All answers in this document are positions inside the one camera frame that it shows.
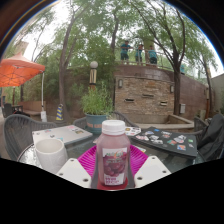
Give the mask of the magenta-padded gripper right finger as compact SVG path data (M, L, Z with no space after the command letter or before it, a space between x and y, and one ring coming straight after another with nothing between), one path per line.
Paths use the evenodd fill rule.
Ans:
M130 168L136 188L143 187L171 174L157 156L147 156L133 145L130 146Z

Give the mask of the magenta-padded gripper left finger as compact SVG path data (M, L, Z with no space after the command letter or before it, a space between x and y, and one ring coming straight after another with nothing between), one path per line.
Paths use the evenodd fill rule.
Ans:
M57 176L84 188L97 188L96 147L88 149L78 159L70 158Z

